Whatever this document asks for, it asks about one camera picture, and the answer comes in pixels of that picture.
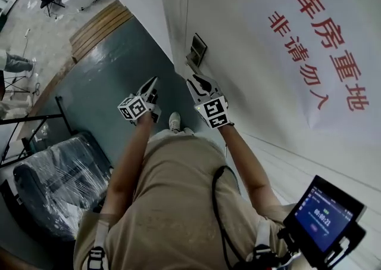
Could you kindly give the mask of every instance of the gray pants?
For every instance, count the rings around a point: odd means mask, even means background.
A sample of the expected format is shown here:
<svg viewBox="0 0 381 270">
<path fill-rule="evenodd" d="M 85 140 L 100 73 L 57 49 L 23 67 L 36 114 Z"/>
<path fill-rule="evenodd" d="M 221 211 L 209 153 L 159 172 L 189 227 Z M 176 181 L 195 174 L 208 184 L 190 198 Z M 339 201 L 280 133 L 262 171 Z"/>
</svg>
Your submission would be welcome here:
<svg viewBox="0 0 381 270">
<path fill-rule="evenodd" d="M 33 63 L 31 63 L 29 59 L 7 53 L 7 63 L 5 65 L 4 71 L 19 73 L 23 71 L 31 71 L 32 68 Z"/>
</svg>

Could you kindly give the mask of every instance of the door frame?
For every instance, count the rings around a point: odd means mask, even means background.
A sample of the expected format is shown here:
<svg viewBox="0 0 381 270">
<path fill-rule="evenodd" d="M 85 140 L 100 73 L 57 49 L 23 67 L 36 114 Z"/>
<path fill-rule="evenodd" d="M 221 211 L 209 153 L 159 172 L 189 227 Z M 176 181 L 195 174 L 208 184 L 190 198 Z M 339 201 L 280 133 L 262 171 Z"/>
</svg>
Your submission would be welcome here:
<svg viewBox="0 0 381 270">
<path fill-rule="evenodd" d="M 176 73 L 187 77 L 186 65 L 186 26 L 188 19 L 188 0 L 163 0 L 165 20 L 172 50 Z"/>
</svg>

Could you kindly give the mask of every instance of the hand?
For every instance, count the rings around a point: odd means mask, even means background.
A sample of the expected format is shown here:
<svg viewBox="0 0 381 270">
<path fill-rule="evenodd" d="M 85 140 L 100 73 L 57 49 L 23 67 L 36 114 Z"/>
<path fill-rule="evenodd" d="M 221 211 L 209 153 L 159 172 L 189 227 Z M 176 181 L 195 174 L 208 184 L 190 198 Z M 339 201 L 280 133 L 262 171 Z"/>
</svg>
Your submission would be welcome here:
<svg viewBox="0 0 381 270">
<path fill-rule="evenodd" d="M 154 125 L 154 119 L 150 111 L 144 113 L 140 118 L 138 118 L 138 125 L 152 127 Z"/>
</svg>

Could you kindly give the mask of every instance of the white robot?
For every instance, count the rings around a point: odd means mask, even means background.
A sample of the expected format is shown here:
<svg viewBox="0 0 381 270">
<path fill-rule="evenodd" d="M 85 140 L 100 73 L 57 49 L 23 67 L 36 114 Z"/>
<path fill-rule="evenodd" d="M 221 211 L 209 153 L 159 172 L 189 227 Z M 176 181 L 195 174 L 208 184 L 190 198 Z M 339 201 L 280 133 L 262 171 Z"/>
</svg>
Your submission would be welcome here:
<svg viewBox="0 0 381 270">
<path fill-rule="evenodd" d="M 210 128 L 231 124 L 227 114 L 227 101 L 217 82 L 205 75 L 194 74 L 193 78 L 200 84 L 200 93 L 190 80 L 186 81 L 190 94 L 195 102 L 195 110 Z"/>
</svg>

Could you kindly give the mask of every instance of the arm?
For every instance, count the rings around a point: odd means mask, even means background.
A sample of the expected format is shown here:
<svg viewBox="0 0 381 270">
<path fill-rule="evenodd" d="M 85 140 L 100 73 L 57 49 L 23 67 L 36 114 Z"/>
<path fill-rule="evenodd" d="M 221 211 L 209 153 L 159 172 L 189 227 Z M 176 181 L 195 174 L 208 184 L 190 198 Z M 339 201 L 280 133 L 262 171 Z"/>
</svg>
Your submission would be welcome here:
<svg viewBox="0 0 381 270">
<path fill-rule="evenodd" d="M 139 118 L 135 133 L 111 175 L 102 214 L 113 214 L 120 219 L 132 204 L 153 124 L 151 112 Z"/>
<path fill-rule="evenodd" d="M 219 128 L 248 191 L 252 206 L 261 213 L 267 206 L 280 205 L 270 181 L 254 153 L 231 125 Z"/>
</svg>

